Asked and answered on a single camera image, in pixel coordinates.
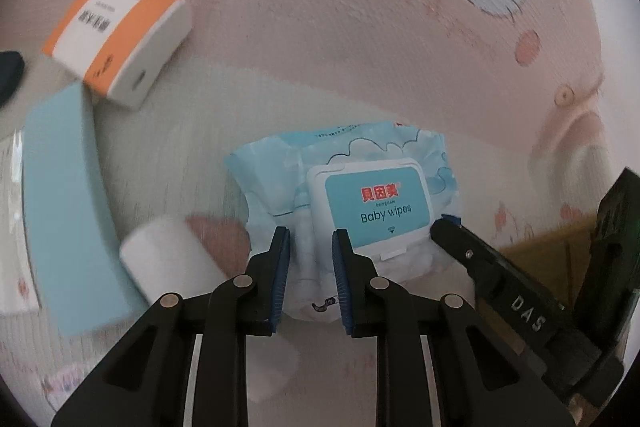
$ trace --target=orange stripe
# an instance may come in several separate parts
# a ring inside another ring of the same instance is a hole
[[[124,61],[176,0],[140,0],[116,26],[84,74],[84,81],[106,96]]]
[[[58,23],[56,29],[53,30],[53,33],[47,39],[47,42],[45,42],[44,47],[42,48],[42,52],[44,54],[49,56],[53,54],[53,48],[56,47],[56,43],[58,42],[60,35],[62,35],[62,32],[66,29],[66,27],[80,11],[82,6],[86,4],[87,1],[88,0],[75,0],[73,2],[73,4],[69,7],[69,10],[67,10],[65,16],[62,17],[62,20]]]

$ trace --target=baby wipes text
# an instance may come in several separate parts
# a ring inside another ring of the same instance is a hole
[[[382,210],[381,212],[373,211],[370,214],[360,214],[360,219],[363,223],[368,223],[370,221],[378,221],[382,220],[384,222],[386,217],[399,217],[402,214],[406,214],[411,212],[411,205],[406,204],[404,206],[396,206],[394,208],[389,208],[388,210]]]

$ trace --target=blue plastic wrapper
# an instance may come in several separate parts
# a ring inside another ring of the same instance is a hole
[[[252,254],[269,249],[274,229],[292,234],[292,255],[283,311],[297,319],[339,318],[330,259],[316,252],[306,174],[336,162],[412,158],[424,172],[434,217],[460,217],[458,183],[447,161],[444,136],[389,121],[294,132],[244,145],[225,158],[249,209],[246,224]],[[375,260],[379,275],[401,283],[450,263],[431,239],[406,253]]]

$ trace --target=play mat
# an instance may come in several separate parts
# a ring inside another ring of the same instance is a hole
[[[591,0],[187,1],[193,31],[142,108],[95,107],[120,238],[162,214],[246,219],[223,157],[293,130],[392,120],[444,133],[463,222],[496,247],[594,213],[628,163],[615,144],[631,116],[607,99],[607,86],[626,88],[603,66]],[[0,0],[0,49],[27,63],[0,112],[2,136],[73,80],[39,52],[71,2]],[[631,149],[638,159],[640,144]],[[459,272],[412,289],[432,295],[447,284],[472,293]],[[47,426],[54,391],[82,378],[129,323],[67,339],[43,306],[0,318],[0,372]],[[301,367],[279,396],[250,404],[252,425],[372,425],[373,341],[347,343],[336,323],[285,320],[283,330]],[[330,408],[327,388],[340,388]]]

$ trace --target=metal screw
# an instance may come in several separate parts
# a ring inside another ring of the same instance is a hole
[[[384,277],[373,277],[373,279],[369,281],[369,284],[376,290],[386,290],[389,288],[389,281]]]
[[[237,288],[247,288],[247,286],[251,286],[253,282],[254,280],[251,279],[251,277],[243,273],[234,279],[234,286]]]
[[[162,308],[173,308],[178,302],[180,302],[180,298],[175,293],[167,293],[160,299]]]
[[[460,295],[450,293],[449,295],[445,296],[444,303],[449,308],[462,308],[462,304],[465,303],[465,300]]]

